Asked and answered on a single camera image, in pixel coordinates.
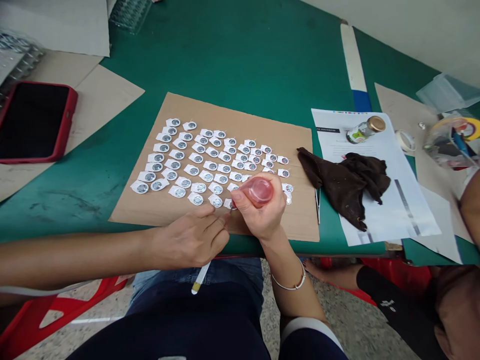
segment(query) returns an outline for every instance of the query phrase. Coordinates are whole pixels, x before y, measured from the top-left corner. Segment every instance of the denim shorts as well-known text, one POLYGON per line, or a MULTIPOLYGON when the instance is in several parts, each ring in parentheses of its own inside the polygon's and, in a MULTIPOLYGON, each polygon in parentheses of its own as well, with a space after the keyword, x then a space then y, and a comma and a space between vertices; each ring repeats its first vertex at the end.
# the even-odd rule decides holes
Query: denim shorts
MULTIPOLYGON (((200 272, 199 267, 170 270, 170 271, 145 271, 136 274, 133 281, 134 293, 130 300, 130 309, 127 315, 135 313, 135 302, 150 287, 157 286, 159 283, 189 283, 193 284, 200 272)), ((264 298, 262 290, 264 287, 264 277, 262 274, 262 263, 260 258, 229 258, 215 259, 211 261, 210 267, 203 281, 203 286, 218 283, 237 283, 248 290, 255 303, 258 315, 262 312, 264 298)), ((168 292, 157 295, 163 299, 168 297, 168 292)))

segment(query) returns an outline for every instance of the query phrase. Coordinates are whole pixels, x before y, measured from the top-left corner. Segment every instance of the terrazzo floor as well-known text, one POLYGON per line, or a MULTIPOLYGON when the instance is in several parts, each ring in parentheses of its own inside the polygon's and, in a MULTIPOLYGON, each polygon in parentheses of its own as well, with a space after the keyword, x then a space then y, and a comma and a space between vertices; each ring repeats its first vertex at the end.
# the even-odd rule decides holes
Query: terrazzo floor
MULTIPOLYGON (((264 260, 262 260, 262 269, 265 280, 260 324, 263 340, 272 360, 276 360, 280 344, 280 313, 275 304, 270 270, 264 260)), ((312 278, 312 281, 333 332, 350 360, 418 360, 413 351, 390 328, 376 307, 315 278, 312 278)), ((95 293, 98 284, 99 281, 94 281, 63 296, 87 300, 95 293)), ((123 290, 112 294, 17 359, 65 359, 88 338, 122 317, 127 312, 132 293, 132 286, 127 285, 123 290)), ((43 324, 51 322, 58 315, 48 314, 43 324)))

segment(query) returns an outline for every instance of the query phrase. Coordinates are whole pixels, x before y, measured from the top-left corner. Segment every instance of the dark rag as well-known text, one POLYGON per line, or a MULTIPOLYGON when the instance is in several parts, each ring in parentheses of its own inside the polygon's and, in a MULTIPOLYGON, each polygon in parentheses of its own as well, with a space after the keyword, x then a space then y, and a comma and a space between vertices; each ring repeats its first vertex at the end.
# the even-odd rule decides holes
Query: dark rag
POLYGON ((354 227, 367 231, 365 208, 362 204, 364 190, 380 205, 383 193, 390 186, 387 165, 376 157, 349 152, 341 163, 324 160, 304 147, 298 150, 298 159, 311 184, 323 186, 332 207, 354 227))

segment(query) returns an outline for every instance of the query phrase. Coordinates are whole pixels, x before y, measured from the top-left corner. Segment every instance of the bangle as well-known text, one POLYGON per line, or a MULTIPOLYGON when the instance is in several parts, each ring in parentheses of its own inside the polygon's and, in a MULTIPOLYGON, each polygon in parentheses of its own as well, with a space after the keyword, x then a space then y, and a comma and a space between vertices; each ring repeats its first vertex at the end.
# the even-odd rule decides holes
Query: bangle
POLYGON ((304 284, 305 282, 305 278, 307 277, 307 274, 305 273, 305 268, 304 268, 304 265, 302 264, 302 260, 300 260, 300 258, 298 258, 298 261, 300 262, 300 266, 301 266, 301 269, 303 271, 302 275, 301 275, 301 281, 300 281, 300 284, 298 285, 295 285, 295 287, 285 287, 283 285, 280 285, 279 282, 277 281, 277 279, 275 279, 275 276, 271 273, 270 276, 271 278, 276 282, 276 284, 281 287, 282 289, 285 289, 285 290, 289 290, 289 291, 293 291, 293 290, 298 290, 302 287, 302 285, 304 284))

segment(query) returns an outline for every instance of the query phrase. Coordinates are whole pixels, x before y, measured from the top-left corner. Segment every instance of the gold lid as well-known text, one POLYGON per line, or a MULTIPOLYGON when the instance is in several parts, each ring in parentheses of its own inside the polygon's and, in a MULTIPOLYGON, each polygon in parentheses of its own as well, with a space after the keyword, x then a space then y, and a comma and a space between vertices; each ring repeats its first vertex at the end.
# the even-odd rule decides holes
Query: gold lid
POLYGON ((386 128, 385 121, 379 116, 370 117, 366 123, 376 133, 380 133, 386 128))

